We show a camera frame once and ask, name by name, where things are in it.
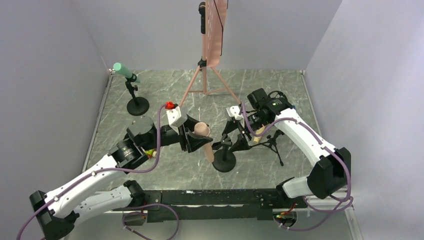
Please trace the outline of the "teal microphone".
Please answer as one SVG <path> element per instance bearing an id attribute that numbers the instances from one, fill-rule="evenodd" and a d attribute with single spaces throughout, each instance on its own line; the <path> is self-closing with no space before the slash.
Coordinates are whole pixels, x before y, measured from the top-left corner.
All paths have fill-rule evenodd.
<path id="1" fill-rule="evenodd" d="M 124 76 L 130 82 L 140 83 L 140 80 L 138 79 L 138 77 L 131 70 L 129 70 L 124 64 L 120 62 L 114 63 L 113 70 L 115 71 L 116 74 Z"/>

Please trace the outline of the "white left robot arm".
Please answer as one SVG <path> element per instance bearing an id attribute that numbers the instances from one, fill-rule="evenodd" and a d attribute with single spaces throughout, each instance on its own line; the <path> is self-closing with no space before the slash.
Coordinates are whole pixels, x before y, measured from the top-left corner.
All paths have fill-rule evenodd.
<path id="1" fill-rule="evenodd" d="M 178 126 L 156 127 L 148 116 L 135 120 L 123 140 L 114 145 L 96 164 L 70 182 L 49 192 L 30 196 L 35 217 L 46 240 L 59 240 L 76 225 L 104 212 L 146 205 L 148 197 L 135 180 L 110 191 L 103 186 L 138 173 L 149 156 L 148 150 L 179 144 L 185 152 L 194 152 L 212 142 L 206 123 L 192 117 L 176 118 Z"/>

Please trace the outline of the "pink microphone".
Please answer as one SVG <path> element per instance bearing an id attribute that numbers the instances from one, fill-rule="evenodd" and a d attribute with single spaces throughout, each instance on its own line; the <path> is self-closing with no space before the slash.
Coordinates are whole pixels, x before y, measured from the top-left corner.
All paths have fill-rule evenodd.
<path id="1" fill-rule="evenodd" d="M 204 140 L 205 144 L 202 146 L 202 149 L 204 151 L 206 160 L 209 163 L 214 162 L 214 152 L 212 148 L 212 138 L 210 138 L 210 128 L 205 122 L 198 122 L 194 126 L 194 133 L 196 135 L 199 135 L 202 137 L 202 140 Z"/>

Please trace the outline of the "black round-base mic stand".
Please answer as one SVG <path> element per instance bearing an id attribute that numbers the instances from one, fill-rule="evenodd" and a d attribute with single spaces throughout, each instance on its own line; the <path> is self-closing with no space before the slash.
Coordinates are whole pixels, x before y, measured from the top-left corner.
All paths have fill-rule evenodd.
<path id="1" fill-rule="evenodd" d="M 227 134 L 223 134 L 221 140 L 212 144 L 214 152 L 213 167 L 221 173 L 228 173 L 236 166 L 236 157 L 230 151 L 233 145 L 231 138 Z"/>
<path id="2" fill-rule="evenodd" d="M 137 80 L 137 76 L 133 73 L 130 78 L 126 77 L 125 82 L 125 86 L 132 97 L 126 105 L 126 110 L 132 116 L 141 116 L 150 108 L 149 101 L 146 98 L 135 95 L 135 92 L 138 91 L 138 86 L 132 85 L 132 83 L 135 83 Z"/>

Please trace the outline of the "yellow microphone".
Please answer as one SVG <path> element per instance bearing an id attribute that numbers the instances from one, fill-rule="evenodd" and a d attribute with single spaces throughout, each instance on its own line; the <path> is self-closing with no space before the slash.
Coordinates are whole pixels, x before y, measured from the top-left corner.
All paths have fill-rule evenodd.
<path id="1" fill-rule="evenodd" d="M 266 128 L 265 126 L 262 126 L 258 130 L 256 130 L 255 132 L 256 136 L 253 138 L 253 142 L 255 144 L 259 144 L 261 142 L 262 136 L 259 136 L 259 135 L 263 133 L 265 128 Z"/>

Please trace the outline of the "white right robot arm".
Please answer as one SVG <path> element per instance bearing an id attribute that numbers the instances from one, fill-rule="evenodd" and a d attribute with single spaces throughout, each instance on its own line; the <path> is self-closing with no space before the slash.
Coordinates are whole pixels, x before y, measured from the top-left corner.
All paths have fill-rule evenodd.
<path id="1" fill-rule="evenodd" d="M 285 200 L 315 196 L 331 197 L 342 187 L 351 196 L 351 153 L 345 147 L 336 147 L 314 131 L 298 114 L 287 96 L 275 90 L 266 93 L 263 88 L 251 92 L 247 99 L 253 110 L 247 111 L 244 103 L 225 109 L 227 126 L 223 133 L 239 130 L 240 138 L 232 151 L 251 149 L 247 139 L 261 137 L 270 128 L 287 136 L 306 156 L 312 170 L 305 176 L 292 177 L 276 186 Z"/>

